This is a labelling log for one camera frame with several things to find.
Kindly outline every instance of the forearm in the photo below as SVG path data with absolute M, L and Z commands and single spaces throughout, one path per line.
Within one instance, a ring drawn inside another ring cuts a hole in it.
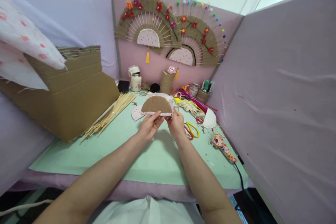
M 83 218 L 89 218 L 112 191 L 146 143 L 141 136 L 132 136 L 118 149 L 84 172 L 37 220 L 54 215 L 56 212 L 60 215 L 75 213 L 71 223 L 85 221 Z
M 225 191 L 190 140 L 182 135 L 178 137 L 176 144 L 190 188 L 202 211 L 232 208 Z

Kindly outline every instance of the bundle of bamboo skewers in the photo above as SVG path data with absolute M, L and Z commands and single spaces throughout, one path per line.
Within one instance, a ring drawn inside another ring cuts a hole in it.
M 103 130 L 116 118 L 116 116 L 135 99 L 136 94 L 122 93 L 115 104 L 103 114 L 103 116 L 94 123 L 84 134 L 80 142 L 83 142 L 87 137 L 90 137 L 94 133 L 99 133 L 98 136 L 103 132 Z

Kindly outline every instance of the patterned glue gun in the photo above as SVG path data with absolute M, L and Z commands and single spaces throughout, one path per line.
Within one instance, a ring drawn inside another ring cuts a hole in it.
M 226 158 L 230 161 L 230 163 L 235 163 L 238 160 L 234 158 L 226 146 L 226 144 L 223 142 L 223 138 L 226 138 L 225 136 L 221 136 L 220 134 L 215 134 L 214 138 L 211 140 L 211 143 L 215 147 L 215 149 L 220 148 L 220 150 L 224 153 Z

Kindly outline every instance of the brown cardboard semicircle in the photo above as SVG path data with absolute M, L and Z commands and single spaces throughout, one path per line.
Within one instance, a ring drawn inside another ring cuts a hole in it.
M 170 107 L 166 98 L 161 96 L 152 96 L 145 101 L 142 106 L 141 112 L 156 112 L 161 111 L 161 113 L 171 113 L 172 108 Z

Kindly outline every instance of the white bottle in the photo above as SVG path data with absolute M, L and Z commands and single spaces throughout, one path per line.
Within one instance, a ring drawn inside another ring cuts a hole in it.
M 128 68 L 128 75 L 131 77 L 131 90 L 139 92 L 141 89 L 141 75 L 138 66 L 131 66 Z

